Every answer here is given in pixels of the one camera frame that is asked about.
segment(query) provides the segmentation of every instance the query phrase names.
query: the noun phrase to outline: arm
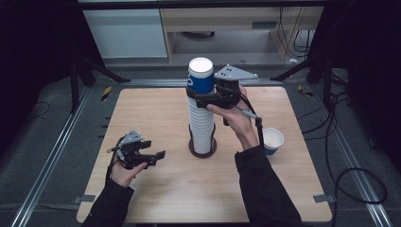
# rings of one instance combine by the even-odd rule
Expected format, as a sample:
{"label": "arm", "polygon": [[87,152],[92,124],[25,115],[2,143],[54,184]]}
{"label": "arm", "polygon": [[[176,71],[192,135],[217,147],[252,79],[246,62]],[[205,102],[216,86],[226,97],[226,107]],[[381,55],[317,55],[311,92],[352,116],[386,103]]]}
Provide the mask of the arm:
{"label": "arm", "polygon": [[297,209],[260,146],[238,152],[235,164],[252,226],[302,226]]}
{"label": "arm", "polygon": [[122,187],[109,179],[81,226],[121,227],[132,195],[133,190],[130,187]]}
{"label": "arm", "polygon": [[[241,93],[246,90],[240,86]],[[251,119],[241,110],[248,109],[243,101],[237,108],[224,110],[208,105],[207,109],[223,116],[229,123],[244,151],[235,155],[239,186],[252,226],[301,226],[301,217],[271,168],[260,147]]]}
{"label": "arm", "polygon": [[81,227],[121,227],[133,195],[129,185],[136,174],[146,166],[147,164],[143,163],[128,170],[115,162],[110,179],[107,180]]}

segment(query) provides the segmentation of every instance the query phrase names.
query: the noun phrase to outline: person's right hand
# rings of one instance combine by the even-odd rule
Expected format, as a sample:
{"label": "person's right hand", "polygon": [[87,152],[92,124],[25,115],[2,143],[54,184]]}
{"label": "person's right hand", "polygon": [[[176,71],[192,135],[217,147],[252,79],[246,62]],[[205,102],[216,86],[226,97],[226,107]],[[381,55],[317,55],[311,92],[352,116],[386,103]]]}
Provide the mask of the person's right hand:
{"label": "person's right hand", "polygon": [[[247,91],[239,85],[241,93],[246,96]],[[209,104],[207,110],[224,117],[231,129],[235,132],[236,137],[241,142],[243,149],[253,148],[259,145],[256,134],[254,133],[251,118],[245,115],[241,110],[249,110],[248,106],[240,100],[236,107],[230,110],[222,109],[218,106]]]}

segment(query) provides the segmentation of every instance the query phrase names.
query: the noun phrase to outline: black cup base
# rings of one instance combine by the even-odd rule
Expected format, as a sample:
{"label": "black cup base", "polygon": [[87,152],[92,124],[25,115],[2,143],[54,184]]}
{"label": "black cup base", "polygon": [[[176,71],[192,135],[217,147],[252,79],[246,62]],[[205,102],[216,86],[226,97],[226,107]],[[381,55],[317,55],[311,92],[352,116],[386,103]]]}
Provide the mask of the black cup base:
{"label": "black cup base", "polygon": [[210,156],[212,156],[215,152],[216,149],[218,148],[218,142],[216,141],[215,138],[213,138],[213,146],[211,147],[211,150],[207,153],[204,154],[199,154],[197,152],[195,152],[194,150],[194,143],[192,142],[192,139],[189,140],[189,151],[191,151],[191,154],[194,155],[197,158],[209,158]]}

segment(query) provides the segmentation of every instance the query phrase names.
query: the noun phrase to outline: silver metal bracket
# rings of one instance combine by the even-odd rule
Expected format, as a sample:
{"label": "silver metal bracket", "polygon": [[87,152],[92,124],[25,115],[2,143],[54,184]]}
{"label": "silver metal bracket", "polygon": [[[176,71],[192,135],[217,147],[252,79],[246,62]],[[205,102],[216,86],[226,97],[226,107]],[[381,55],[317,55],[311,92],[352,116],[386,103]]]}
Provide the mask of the silver metal bracket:
{"label": "silver metal bracket", "polygon": [[257,79],[257,74],[252,74],[242,69],[235,68],[230,64],[227,64],[220,71],[215,73],[216,79],[223,79],[227,81],[234,81],[240,79]]}
{"label": "silver metal bracket", "polygon": [[135,143],[135,142],[139,142],[141,140],[143,140],[144,138],[142,137],[142,135],[138,134],[136,131],[131,130],[125,137],[123,140],[121,140],[120,144],[121,145],[127,145],[127,144],[131,144],[131,143]]}

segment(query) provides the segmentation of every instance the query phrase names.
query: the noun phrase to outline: small white cup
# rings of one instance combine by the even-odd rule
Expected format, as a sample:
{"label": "small white cup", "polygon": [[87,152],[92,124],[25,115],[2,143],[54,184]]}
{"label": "small white cup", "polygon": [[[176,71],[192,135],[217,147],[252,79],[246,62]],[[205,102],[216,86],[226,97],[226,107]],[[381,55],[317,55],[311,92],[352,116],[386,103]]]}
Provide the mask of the small white cup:
{"label": "small white cup", "polygon": [[263,143],[265,145],[265,154],[272,155],[284,144],[284,135],[274,128],[264,129]]}

